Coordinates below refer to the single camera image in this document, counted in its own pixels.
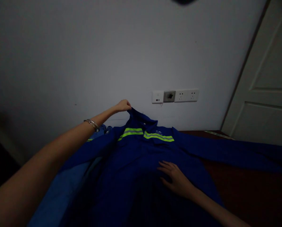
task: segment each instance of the white door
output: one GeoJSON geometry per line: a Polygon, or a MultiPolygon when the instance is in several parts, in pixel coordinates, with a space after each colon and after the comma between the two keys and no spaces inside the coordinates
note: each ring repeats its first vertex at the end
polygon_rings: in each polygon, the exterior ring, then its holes
{"type": "Polygon", "coordinates": [[[282,0],[271,0],[222,131],[243,141],[282,145],[282,0]]]}

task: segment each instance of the person's right hand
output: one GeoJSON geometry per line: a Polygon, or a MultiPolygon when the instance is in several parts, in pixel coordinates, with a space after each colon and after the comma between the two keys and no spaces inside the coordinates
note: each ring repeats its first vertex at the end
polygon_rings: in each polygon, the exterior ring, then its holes
{"type": "Polygon", "coordinates": [[[196,187],[181,172],[179,167],[176,164],[166,161],[163,161],[163,163],[159,162],[159,164],[162,167],[158,167],[157,169],[164,172],[172,179],[172,183],[169,183],[164,178],[161,178],[162,183],[174,193],[185,198],[190,198],[196,187]]]}

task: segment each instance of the hand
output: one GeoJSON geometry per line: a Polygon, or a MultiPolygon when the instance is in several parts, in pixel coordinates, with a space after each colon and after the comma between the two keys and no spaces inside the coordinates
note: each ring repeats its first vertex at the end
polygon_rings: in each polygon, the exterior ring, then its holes
{"type": "Polygon", "coordinates": [[[159,162],[159,164],[162,167],[158,167],[157,169],[172,179],[172,183],[169,183],[164,178],[161,178],[162,183],[174,193],[189,199],[196,187],[181,172],[179,167],[176,164],[166,161],[163,161],[163,163],[159,162]]]}
{"type": "Polygon", "coordinates": [[[115,105],[115,108],[118,112],[122,112],[122,111],[131,110],[132,106],[129,103],[129,101],[127,101],[126,99],[123,99],[117,105],[115,105]]]}

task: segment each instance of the bangle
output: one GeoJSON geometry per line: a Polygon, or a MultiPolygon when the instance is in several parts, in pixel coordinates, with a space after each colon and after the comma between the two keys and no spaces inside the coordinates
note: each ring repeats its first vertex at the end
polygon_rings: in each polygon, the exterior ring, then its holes
{"type": "Polygon", "coordinates": [[[90,124],[94,127],[94,129],[95,129],[96,132],[99,132],[99,131],[100,131],[99,126],[98,126],[93,120],[87,119],[87,120],[84,120],[83,122],[85,122],[85,121],[87,121],[88,123],[90,123],[90,124]]]}

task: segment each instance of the yellow reflective stripe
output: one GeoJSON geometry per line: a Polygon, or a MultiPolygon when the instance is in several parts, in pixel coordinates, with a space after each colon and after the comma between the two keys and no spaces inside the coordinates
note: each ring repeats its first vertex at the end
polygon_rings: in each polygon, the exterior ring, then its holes
{"type": "Polygon", "coordinates": [[[124,130],[124,132],[126,132],[126,131],[142,131],[142,128],[137,128],[137,129],[134,129],[134,128],[126,128],[126,129],[124,130]]]}
{"type": "Polygon", "coordinates": [[[173,141],[175,141],[172,136],[161,136],[158,133],[147,133],[147,132],[145,132],[144,133],[144,138],[146,138],[146,139],[156,138],[156,139],[163,140],[165,142],[173,142],[173,141]]]}
{"type": "Polygon", "coordinates": [[[143,131],[141,128],[126,128],[124,130],[124,133],[119,137],[118,141],[122,140],[123,137],[129,136],[129,135],[143,135],[143,131]]]}
{"type": "Polygon", "coordinates": [[[172,136],[161,136],[158,133],[148,133],[148,132],[145,131],[144,134],[147,135],[147,136],[159,136],[159,137],[163,137],[163,138],[172,139],[172,136]]]}

